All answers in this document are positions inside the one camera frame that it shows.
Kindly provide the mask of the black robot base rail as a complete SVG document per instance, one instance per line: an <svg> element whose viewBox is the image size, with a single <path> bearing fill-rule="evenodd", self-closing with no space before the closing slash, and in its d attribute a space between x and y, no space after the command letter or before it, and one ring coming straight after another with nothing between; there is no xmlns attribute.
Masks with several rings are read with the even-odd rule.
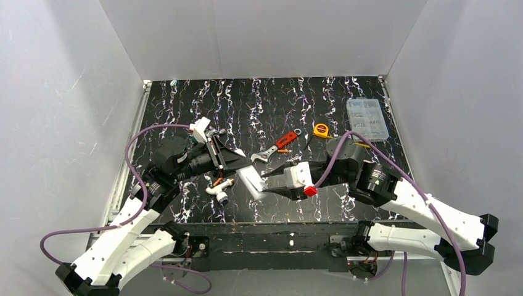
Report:
<svg viewBox="0 0 523 296"><path fill-rule="evenodd" d="M348 261L328 249L330 242L352 237L357 222L186 223L192 252L190 269L221 270L323 269L346 272Z"/></svg>

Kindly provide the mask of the white remote battery cover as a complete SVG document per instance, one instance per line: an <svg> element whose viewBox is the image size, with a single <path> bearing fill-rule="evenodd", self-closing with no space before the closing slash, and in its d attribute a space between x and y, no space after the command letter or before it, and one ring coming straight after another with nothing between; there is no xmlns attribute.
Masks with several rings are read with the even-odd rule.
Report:
<svg viewBox="0 0 523 296"><path fill-rule="evenodd" d="M290 159L287 159L286 162L299 161L299 160L301 160L301 158L302 158L301 155L296 155L295 157L291 157Z"/></svg>

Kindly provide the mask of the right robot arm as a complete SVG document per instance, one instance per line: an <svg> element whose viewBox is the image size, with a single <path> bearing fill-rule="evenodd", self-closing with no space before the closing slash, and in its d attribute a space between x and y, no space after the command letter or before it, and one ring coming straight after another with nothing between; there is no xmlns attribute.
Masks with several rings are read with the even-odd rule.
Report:
<svg viewBox="0 0 523 296"><path fill-rule="evenodd" d="M351 139L330 139L322 162L286 162L270 172L270 176L279 175L286 183L273 188L274 194L302 200L315 195L319 188L346 184L355 200L397 213L418 225L403 228L360 221L352 236L329 241L335 257L407 252L434 258L472 276L480 275L493 263L495 248L490 240L498 230L497 217L461 212L417 190L396 168L370 161L366 149Z"/></svg>

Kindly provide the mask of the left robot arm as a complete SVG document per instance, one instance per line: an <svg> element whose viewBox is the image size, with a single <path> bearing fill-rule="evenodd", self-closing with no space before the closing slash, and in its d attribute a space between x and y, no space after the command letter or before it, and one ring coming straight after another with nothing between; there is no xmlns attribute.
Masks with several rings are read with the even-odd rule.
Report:
<svg viewBox="0 0 523 296"><path fill-rule="evenodd" d="M158 259L192 250L189 232L170 221L142 243L141 235L167 206L180 195L180 182L212 172L217 177L240 177L250 195L262 199L268 194L290 195L295 188L309 185L295 173L287 187L270 188L253 167L253 159L227 148L217 137L200 134L192 146L173 136L162 140L144 174L113 222L84 254L71 263L63 262L57 277L73 295L118 295L122 288Z"/></svg>

